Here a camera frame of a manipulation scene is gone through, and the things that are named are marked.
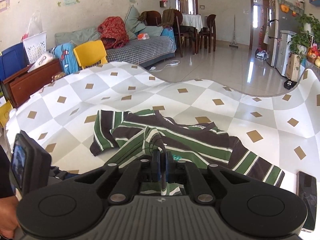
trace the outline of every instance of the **paper sign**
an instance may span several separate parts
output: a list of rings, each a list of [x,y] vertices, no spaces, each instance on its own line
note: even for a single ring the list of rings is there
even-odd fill
[[[0,0],[0,12],[3,12],[10,7],[10,0]]]

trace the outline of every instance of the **gray pillow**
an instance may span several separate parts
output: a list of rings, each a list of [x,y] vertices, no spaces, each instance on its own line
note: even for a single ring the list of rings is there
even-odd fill
[[[143,23],[138,21],[139,16],[140,16],[140,13],[132,5],[124,21],[126,30],[131,31],[132,33],[136,33],[143,30],[146,27]]]
[[[87,41],[97,41],[101,37],[97,31],[97,27],[84,28],[79,31],[68,32],[68,33],[56,33],[55,39],[57,46],[61,44],[73,41],[74,44],[80,45]]]
[[[129,41],[135,40],[137,36],[132,31],[127,31],[127,35],[129,36]]]
[[[146,26],[143,30],[141,30],[139,33],[148,33],[149,36],[160,36],[163,31],[163,27],[157,27],[157,26]]]

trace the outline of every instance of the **white laundry basket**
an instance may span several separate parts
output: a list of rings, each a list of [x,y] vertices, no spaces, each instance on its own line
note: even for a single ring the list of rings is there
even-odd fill
[[[39,33],[23,40],[23,46],[26,50],[29,63],[34,63],[40,56],[46,52],[46,32]]]

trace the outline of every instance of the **blue shelf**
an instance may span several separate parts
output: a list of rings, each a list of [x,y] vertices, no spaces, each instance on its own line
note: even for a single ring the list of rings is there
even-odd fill
[[[309,2],[310,2],[313,6],[320,7],[320,0],[315,0],[315,1],[309,0]]]

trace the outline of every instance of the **wooden drawer cabinet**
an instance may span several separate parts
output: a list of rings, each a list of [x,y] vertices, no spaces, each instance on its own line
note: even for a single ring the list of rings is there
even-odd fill
[[[13,107],[21,106],[32,94],[44,85],[51,83],[52,76],[62,71],[59,59],[55,59],[30,73],[28,73],[29,68],[30,66],[3,81],[6,90],[4,93]]]

